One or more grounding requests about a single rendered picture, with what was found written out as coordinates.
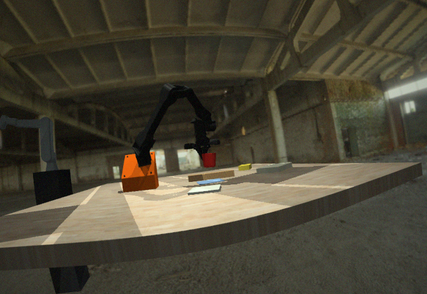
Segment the yellow flat block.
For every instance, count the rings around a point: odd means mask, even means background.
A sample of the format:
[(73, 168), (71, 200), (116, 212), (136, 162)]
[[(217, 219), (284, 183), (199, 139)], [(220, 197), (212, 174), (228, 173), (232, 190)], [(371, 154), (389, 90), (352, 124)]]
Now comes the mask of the yellow flat block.
[(251, 164), (247, 164), (247, 165), (240, 165), (239, 167), (239, 171), (243, 171), (243, 170), (249, 170), (252, 168)]

